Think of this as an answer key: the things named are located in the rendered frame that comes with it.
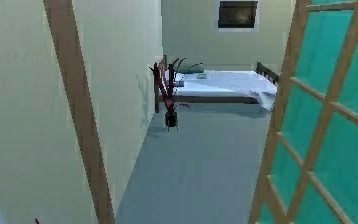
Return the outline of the teal wooden lattice door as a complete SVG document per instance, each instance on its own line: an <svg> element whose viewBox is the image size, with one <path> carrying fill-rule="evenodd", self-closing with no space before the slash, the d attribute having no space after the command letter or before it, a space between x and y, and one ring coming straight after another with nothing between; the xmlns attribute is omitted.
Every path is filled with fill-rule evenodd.
<svg viewBox="0 0 358 224"><path fill-rule="evenodd" d="M296 0L247 224L358 224L358 0Z"/></svg>

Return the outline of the dark red house plant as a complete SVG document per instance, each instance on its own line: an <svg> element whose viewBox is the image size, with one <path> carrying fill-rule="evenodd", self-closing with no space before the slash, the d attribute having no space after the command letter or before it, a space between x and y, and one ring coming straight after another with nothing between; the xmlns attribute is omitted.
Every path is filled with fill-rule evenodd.
<svg viewBox="0 0 358 224"><path fill-rule="evenodd" d="M155 93L155 111L159 111L159 99L162 99L166 108L165 112L165 126L167 130L171 128L178 128L178 115L176 108L183 106L189 108L188 103L177 104L174 96L175 78L174 65L178 62L175 59L173 63L169 64L167 56L164 55L159 63L155 62L154 67L150 68L154 78L154 93Z"/></svg>

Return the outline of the teal pillow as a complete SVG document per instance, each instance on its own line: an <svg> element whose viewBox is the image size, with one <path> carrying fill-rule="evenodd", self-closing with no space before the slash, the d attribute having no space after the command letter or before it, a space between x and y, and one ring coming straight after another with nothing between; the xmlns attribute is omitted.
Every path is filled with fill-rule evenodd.
<svg viewBox="0 0 358 224"><path fill-rule="evenodd" d="M181 74L194 74L194 73L203 73L204 65L202 63L197 64L181 64L177 68L177 72Z"/></svg>

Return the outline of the brown bed with white sheet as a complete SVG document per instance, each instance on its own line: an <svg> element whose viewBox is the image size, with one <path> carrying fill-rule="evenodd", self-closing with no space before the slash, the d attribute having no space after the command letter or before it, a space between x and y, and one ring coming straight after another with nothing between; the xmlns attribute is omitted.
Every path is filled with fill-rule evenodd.
<svg viewBox="0 0 358 224"><path fill-rule="evenodd" d="M174 96L179 103L246 103L259 104L271 110L277 93L280 77L262 65L251 71L207 70L203 73L181 74L177 68L185 63L178 59L174 65L176 73ZM207 74L207 79L197 79L198 74Z"/></svg>

